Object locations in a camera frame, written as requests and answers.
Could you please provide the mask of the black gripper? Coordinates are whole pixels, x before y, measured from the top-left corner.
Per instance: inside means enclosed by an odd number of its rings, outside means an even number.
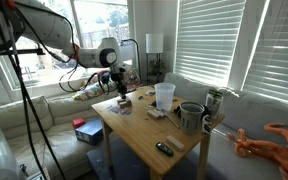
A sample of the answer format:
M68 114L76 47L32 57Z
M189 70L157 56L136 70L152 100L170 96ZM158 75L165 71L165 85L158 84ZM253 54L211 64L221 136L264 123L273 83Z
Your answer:
M127 93L127 85L124 82L124 75L122 73L112 73L111 79L116 83L118 93L125 95Z

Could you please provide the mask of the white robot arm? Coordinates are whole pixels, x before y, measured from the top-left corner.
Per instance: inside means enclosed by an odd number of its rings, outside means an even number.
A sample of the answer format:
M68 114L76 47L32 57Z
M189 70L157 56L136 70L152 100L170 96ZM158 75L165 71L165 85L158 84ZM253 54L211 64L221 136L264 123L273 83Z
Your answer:
M69 20L35 0L0 0L0 55L15 55L20 37L61 50L84 68L109 68L118 93L127 87L121 70L120 48L113 37L103 38L97 49L81 48L73 42Z

